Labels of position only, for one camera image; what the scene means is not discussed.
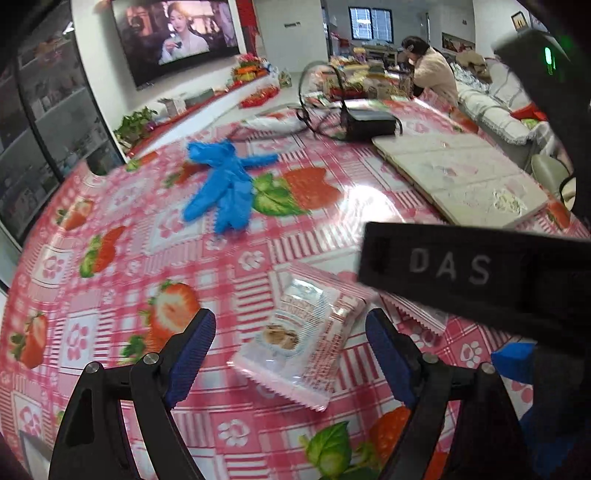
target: woman on screen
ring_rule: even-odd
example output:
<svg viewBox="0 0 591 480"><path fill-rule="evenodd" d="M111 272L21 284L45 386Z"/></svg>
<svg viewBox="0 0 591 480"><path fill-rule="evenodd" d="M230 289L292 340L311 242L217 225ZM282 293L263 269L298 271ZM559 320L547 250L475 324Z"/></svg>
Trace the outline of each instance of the woman on screen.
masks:
<svg viewBox="0 0 591 480"><path fill-rule="evenodd" d="M162 44L160 65L209 51L205 39L189 30L190 16L183 10L181 2L168 6L168 20L177 33L174 38L167 38Z"/></svg>

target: potted plant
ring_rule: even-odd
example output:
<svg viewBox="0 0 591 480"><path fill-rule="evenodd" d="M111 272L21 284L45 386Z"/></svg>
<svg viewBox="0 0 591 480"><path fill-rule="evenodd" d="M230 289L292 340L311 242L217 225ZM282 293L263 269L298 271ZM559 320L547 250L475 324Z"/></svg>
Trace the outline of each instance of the potted plant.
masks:
<svg viewBox="0 0 591 480"><path fill-rule="evenodd" d="M144 107L131 115L126 115L121 121L121 126L115 130L115 138L121 146L133 147L154 129L152 118L156 114L158 114L157 111Z"/></svg>

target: beige sweater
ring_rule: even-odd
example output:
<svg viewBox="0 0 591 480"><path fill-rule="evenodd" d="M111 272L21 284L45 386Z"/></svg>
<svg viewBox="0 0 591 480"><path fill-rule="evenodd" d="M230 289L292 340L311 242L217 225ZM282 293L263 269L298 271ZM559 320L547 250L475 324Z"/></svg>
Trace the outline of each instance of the beige sweater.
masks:
<svg viewBox="0 0 591 480"><path fill-rule="evenodd" d="M456 79L446 59L431 47L414 66L414 84L430 88L453 106L457 106Z"/></svg>

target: blue rubber glove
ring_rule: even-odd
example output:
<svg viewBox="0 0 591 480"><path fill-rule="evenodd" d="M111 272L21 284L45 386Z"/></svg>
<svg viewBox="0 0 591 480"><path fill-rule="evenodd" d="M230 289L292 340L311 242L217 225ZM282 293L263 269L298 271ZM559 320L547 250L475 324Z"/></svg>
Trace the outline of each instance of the blue rubber glove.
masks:
<svg viewBox="0 0 591 480"><path fill-rule="evenodd" d="M192 142L187 149L192 162L209 165L213 171L185 208L184 221L191 222L217 205L216 234L228 228L245 229L250 221L254 199L252 178L245 168L269 165L276 162L279 155L239 158L229 140L217 144Z"/></svg>

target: television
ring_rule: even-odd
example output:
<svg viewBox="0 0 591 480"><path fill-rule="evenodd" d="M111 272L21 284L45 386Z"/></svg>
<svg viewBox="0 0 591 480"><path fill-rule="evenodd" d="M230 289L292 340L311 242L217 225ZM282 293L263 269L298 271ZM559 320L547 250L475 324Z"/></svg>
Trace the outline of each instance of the television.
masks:
<svg viewBox="0 0 591 480"><path fill-rule="evenodd" d="M225 0L114 0L113 15L136 87L239 54Z"/></svg>

